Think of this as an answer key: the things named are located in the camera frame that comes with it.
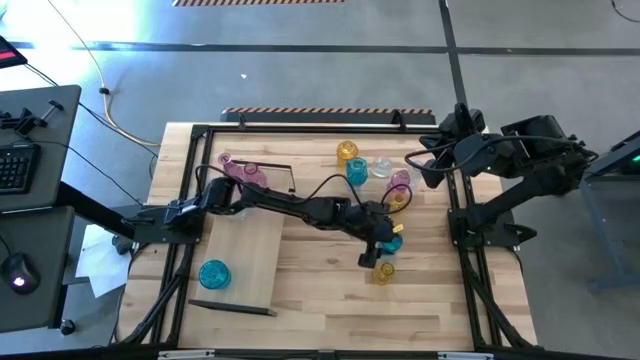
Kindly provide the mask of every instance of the computer mouse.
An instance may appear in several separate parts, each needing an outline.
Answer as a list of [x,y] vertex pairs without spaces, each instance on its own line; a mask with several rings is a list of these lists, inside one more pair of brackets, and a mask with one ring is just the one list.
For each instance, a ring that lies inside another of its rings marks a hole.
[[23,253],[9,255],[0,265],[2,279],[20,295],[31,294],[40,285],[40,275]]

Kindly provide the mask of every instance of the bolt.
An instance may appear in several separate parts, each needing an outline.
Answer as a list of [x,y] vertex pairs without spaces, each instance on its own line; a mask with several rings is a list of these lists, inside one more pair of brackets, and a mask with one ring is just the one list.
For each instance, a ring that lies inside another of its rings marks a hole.
[[44,113],[44,115],[42,115],[42,120],[46,120],[49,115],[51,115],[51,113],[55,110],[58,109],[60,111],[64,110],[64,108],[62,107],[62,105],[60,105],[59,103],[53,101],[53,100],[49,100],[49,104],[51,104],[51,107],[49,108],[49,110],[47,110],[46,113]]

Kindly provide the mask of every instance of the keyboard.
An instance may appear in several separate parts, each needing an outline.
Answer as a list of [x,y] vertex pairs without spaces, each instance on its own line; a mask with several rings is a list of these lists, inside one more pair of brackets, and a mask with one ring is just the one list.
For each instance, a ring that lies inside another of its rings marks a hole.
[[38,154],[38,144],[0,146],[0,195],[29,192]]

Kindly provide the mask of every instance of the black desk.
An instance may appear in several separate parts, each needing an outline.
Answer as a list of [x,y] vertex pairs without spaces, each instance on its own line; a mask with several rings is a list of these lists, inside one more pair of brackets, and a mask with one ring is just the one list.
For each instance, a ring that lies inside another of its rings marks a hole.
[[[77,85],[68,85],[0,92],[0,110],[14,116],[19,115],[23,107],[36,116],[42,116],[51,107],[49,100],[55,100],[64,107],[63,111],[56,110],[47,118],[47,127],[36,127],[28,134],[35,142],[51,141],[64,146],[39,143],[42,151],[31,190],[27,194],[0,196],[0,213],[49,206],[72,206],[78,215],[133,239],[134,230],[120,222],[122,216],[61,181],[67,155],[65,146],[69,145],[71,139],[81,90]],[[8,145],[17,140],[20,137],[13,130],[0,130],[0,145]]]
[[[42,116],[50,107],[49,100],[64,107],[47,118],[47,127],[36,127],[28,134],[36,143],[55,142],[39,143],[40,159],[30,192],[0,195],[0,232],[13,251],[24,252],[33,260],[41,276],[38,289],[25,296],[0,284],[0,332],[60,326],[67,289],[63,274],[75,215],[129,239],[134,237],[134,229],[121,223],[121,215],[61,181],[80,92],[77,85],[0,92],[0,110],[14,116],[23,107]],[[21,138],[13,130],[0,130],[0,145],[17,140]]]
[[[73,219],[70,206],[0,216],[0,234],[11,251],[25,253],[40,274],[40,285],[29,295],[0,284],[0,332],[60,326],[66,298],[62,275]],[[0,256],[4,259],[4,249]]]

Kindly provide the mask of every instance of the white cable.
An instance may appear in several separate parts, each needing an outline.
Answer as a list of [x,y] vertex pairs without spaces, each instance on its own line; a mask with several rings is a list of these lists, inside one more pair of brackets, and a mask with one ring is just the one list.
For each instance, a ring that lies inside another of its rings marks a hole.
[[91,56],[91,59],[93,60],[93,63],[96,65],[96,69],[98,70],[98,74],[100,75],[100,88],[101,88],[101,93],[102,93],[102,102],[104,104],[104,113],[107,117],[107,120],[109,121],[109,123],[111,124],[111,126],[113,126],[115,128],[116,131],[118,131],[120,134],[122,134],[124,137],[126,137],[127,139],[143,145],[143,146],[160,146],[159,143],[154,143],[154,142],[150,142],[144,139],[141,139],[133,134],[130,134],[128,132],[126,132],[123,128],[120,127],[120,125],[118,125],[113,118],[111,117],[111,110],[109,110],[109,105],[108,105],[108,100],[107,100],[107,94],[104,93],[102,91],[102,89],[106,89],[108,91],[107,88],[107,84],[104,81],[104,74],[102,73],[102,69],[100,68],[100,64],[98,64],[98,60],[96,60],[96,58],[93,56],[93,53],[91,52],[91,50],[89,49],[89,47],[87,46],[87,44],[84,42],[84,40],[82,40],[82,37],[80,37],[80,34],[78,34],[78,32],[73,28],[73,26],[71,26],[71,24],[69,23],[69,21],[67,21],[67,19],[64,17],[64,15],[62,15],[62,13],[60,12],[60,10],[58,10],[58,8],[53,4],[53,2],[51,0],[47,0],[47,2],[49,2],[49,5],[51,5],[51,7],[53,8],[53,10],[55,10],[58,15],[60,15],[60,18],[65,22],[65,24],[67,24],[67,26],[69,27],[69,29],[71,29],[71,31],[73,31],[73,33],[76,35],[76,37],[78,38],[78,40],[80,40],[80,42],[82,43],[82,46],[84,46],[84,48],[87,50],[87,52],[89,53],[89,56]]

